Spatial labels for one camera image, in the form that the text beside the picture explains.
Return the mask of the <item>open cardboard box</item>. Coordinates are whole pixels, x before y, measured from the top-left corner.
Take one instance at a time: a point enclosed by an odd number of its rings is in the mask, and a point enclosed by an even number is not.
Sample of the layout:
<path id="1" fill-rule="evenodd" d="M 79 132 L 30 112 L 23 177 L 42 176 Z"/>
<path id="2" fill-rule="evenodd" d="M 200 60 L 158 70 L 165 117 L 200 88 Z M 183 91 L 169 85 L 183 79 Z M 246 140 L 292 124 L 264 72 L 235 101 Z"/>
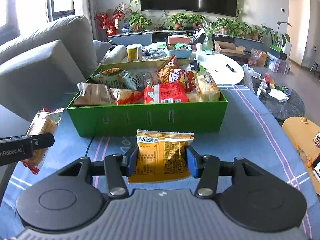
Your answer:
<path id="1" fill-rule="evenodd" d="M 221 42 L 214 40 L 214 51 L 226 56 L 244 56 L 244 51 L 246 47 L 238 46 L 229 42 Z"/>

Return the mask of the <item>blue plastic basket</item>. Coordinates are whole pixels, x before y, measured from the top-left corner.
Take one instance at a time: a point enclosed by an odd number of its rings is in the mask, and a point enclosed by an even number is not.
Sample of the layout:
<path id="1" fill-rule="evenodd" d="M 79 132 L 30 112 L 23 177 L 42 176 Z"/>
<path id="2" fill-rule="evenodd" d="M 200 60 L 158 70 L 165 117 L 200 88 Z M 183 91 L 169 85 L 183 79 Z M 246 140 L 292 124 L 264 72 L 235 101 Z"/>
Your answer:
<path id="1" fill-rule="evenodd" d="M 176 59 L 189 59 L 192 50 L 168 50 L 168 56 L 174 55 Z"/>

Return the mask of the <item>red snack bag silver stripe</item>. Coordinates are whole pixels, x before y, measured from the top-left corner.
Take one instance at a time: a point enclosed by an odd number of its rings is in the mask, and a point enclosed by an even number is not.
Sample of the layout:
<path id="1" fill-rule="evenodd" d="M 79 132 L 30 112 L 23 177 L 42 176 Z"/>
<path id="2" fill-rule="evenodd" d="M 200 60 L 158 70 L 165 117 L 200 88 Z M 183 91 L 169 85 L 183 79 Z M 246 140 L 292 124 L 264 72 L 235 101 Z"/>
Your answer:
<path id="1" fill-rule="evenodd" d="M 161 83 L 144 89 L 144 104 L 188 102 L 184 87 L 178 82 Z"/>

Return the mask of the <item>grey tv cabinet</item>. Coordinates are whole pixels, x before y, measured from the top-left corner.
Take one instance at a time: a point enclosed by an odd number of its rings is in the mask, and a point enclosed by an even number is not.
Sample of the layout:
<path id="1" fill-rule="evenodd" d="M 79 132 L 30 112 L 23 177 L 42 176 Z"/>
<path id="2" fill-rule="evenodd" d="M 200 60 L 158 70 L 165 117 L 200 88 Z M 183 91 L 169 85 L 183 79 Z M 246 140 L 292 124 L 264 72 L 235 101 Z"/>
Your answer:
<path id="1" fill-rule="evenodd" d="M 122 44 L 124 46 L 128 46 L 130 44 L 141 44 L 144 46 L 148 46 L 152 43 L 156 42 L 167 42 L 167 43 L 180 43 L 184 42 L 185 44 L 190 43 L 193 36 L 193 31 L 178 31 L 173 32 L 170 30 L 163 31 L 143 31 L 137 33 L 121 33 L 113 36 L 108 36 L 107 40 L 111 41 L 113 44 Z M 196 45 L 197 43 L 204 42 L 205 35 L 202 34 L 194 43 L 191 44 Z M 212 39 L 217 42 L 229 42 L 233 43 L 236 47 L 245 47 L 247 52 L 250 52 L 251 49 L 264 49 L 263 41 L 252 40 L 248 38 L 241 37 L 231 37 L 229 35 L 215 34 L 212 36 Z"/>

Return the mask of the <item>red flower decoration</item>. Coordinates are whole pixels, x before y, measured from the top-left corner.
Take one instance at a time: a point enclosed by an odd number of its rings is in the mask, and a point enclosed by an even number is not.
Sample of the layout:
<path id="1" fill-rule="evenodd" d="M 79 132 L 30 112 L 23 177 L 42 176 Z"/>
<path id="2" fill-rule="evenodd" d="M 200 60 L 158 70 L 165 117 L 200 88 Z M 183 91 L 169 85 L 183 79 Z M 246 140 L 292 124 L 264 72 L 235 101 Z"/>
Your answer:
<path id="1" fill-rule="evenodd" d="M 94 19 L 107 36 L 116 35 L 116 23 L 125 18 L 125 4 L 118 4 L 113 10 L 96 12 Z"/>

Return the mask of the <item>green chip snack bag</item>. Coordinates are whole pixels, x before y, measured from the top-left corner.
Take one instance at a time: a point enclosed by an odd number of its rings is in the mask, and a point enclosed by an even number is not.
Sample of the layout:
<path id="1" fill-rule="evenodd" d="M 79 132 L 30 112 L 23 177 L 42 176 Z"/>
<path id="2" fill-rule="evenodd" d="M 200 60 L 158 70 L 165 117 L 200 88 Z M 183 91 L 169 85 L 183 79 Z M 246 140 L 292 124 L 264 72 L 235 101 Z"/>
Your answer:
<path id="1" fill-rule="evenodd" d="M 111 68 L 101 70 L 92 75 L 91 79 L 94 83 L 107 85 L 108 88 L 142 91 L 146 86 L 153 85 L 157 81 L 156 77 L 152 72 Z"/>

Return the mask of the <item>grey sofa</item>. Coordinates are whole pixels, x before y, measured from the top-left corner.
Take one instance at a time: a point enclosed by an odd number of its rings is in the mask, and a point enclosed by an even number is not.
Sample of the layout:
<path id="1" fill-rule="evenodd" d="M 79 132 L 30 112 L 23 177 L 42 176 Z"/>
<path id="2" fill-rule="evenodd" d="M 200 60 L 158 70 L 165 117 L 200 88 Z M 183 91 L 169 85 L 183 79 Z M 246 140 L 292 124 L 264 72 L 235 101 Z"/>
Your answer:
<path id="1" fill-rule="evenodd" d="M 67 16 L 1 45 L 1 105 L 24 120 L 86 81 L 109 51 L 85 16 Z"/>

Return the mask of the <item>glass vase with plant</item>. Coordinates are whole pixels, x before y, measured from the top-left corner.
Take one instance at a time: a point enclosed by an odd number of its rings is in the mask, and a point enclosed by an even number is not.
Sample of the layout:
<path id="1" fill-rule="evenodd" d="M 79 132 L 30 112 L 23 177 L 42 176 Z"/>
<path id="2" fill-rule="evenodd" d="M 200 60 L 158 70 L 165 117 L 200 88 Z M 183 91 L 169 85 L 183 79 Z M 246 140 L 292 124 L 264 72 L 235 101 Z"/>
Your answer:
<path id="1" fill-rule="evenodd" d="M 201 28 L 201 31 L 204 32 L 205 35 L 204 42 L 202 44 L 202 51 L 205 53 L 212 53 L 214 49 L 213 35 L 219 32 L 221 28 L 221 23 L 207 22 L 204 20 Z"/>

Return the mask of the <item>red yellow noodle snack bag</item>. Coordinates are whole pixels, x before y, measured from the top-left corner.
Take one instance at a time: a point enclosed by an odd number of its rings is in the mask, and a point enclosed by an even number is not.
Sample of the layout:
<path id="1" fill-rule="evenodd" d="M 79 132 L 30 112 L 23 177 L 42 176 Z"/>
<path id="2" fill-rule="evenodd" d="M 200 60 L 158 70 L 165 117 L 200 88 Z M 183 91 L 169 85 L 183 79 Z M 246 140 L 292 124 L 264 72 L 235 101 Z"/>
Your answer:
<path id="1" fill-rule="evenodd" d="M 195 90 L 195 77 L 197 61 L 179 66 L 176 56 L 171 55 L 157 70 L 156 74 L 160 83 L 171 83 L 178 81 L 186 93 Z"/>

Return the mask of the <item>yellow cylindrical can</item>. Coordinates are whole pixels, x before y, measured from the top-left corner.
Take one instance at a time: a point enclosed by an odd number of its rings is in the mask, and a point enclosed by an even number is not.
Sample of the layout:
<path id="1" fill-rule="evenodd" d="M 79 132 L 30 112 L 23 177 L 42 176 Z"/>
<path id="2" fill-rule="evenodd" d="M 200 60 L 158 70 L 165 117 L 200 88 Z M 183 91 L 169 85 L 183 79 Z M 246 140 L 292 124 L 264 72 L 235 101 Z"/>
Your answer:
<path id="1" fill-rule="evenodd" d="M 127 59 L 129 62 L 142 61 L 142 45 L 141 44 L 131 44 L 126 46 L 127 49 Z"/>

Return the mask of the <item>orange yellow snack packet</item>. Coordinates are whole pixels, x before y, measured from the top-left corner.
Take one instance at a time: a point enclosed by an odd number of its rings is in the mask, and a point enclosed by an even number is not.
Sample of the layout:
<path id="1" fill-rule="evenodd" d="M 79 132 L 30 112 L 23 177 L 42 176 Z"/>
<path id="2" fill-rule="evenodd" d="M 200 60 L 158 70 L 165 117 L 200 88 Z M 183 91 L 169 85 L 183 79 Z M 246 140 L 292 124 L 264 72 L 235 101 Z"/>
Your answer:
<path id="1" fill-rule="evenodd" d="M 194 133 L 139 129 L 136 139 L 138 157 L 129 183 L 159 183 L 190 176 L 184 157 Z"/>

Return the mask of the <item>yellow bread loaf package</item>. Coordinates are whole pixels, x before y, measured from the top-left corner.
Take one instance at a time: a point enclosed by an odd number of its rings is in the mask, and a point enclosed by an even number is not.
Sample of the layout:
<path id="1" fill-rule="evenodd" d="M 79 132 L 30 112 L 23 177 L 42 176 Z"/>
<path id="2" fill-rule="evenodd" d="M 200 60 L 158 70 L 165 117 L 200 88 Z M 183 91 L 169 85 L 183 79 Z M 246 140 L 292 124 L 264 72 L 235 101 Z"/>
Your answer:
<path id="1" fill-rule="evenodd" d="M 196 88 L 200 102 L 218 102 L 220 90 L 208 72 L 196 74 Z"/>

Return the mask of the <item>dark round coffee table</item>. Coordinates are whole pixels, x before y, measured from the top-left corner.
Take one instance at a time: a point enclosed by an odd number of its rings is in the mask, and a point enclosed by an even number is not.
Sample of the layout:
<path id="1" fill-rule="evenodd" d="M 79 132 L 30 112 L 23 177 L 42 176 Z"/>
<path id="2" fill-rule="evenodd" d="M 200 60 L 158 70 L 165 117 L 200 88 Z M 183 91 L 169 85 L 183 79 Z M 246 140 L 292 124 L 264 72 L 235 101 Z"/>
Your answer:
<path id="1" fill-rule="evenodd" d="M 304 102 L 294 89 L 283 82 L 277 82 L 275 88 L 283 89 L 285 94 L 290 95 L 289 99 L 285 102 L 279 102 L 276 98 L 265 94 L 260 101 L 271 112 L 277 122 L 282 124 L 290 117 L 301 117 L 305 115 Z"/>

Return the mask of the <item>clear bag of biscuits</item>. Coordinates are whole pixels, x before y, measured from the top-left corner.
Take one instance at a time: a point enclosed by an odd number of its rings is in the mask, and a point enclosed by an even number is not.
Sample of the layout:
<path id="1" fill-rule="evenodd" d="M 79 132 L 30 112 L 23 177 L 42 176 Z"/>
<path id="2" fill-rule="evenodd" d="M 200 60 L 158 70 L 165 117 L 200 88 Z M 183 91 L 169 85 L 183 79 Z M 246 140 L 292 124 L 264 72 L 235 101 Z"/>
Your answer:
<path id="1" fill-rule="evenodd" d="M 32 157 L 22 161 L 32 174 L 38 174 L 44 163 L 48 148 L 54 144 L 54 133 L 61 122 L 64 108 L 50 111 L 43 108 L 33 118 L 27 131 L 32 139 Z"/>

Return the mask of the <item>blue striped table cloth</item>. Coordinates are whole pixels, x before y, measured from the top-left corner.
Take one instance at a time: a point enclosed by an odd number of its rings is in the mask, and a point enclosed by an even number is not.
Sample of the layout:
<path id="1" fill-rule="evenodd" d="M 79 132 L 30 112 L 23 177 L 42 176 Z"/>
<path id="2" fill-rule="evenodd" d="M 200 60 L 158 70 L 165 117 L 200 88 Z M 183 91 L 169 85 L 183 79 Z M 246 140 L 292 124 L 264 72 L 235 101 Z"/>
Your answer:
<path id="1" fill-rule="evenodd" d="M 301 228 L 311 239 L 319 239 L 319 201 L 291 141 L 251 90 L 242 85 L 222 85 L 221 92 L 228 105 L 220 130 L 195 134 L 192 147 L 199 154 L 215 155 L 222 161 L 244 157 L 297 188 L 308 206 Z M 32 174 L 22 163 L 15 167 L 1 203 L 1 237 L 10 238 L 22 231 L 15 204 L 28 187 L 80 157 L 100 161 L 107 155 L 125 153 L 135 143 L 135 136 L 82 138 L 64 113 L 55 144 L 39 173 Z"/>

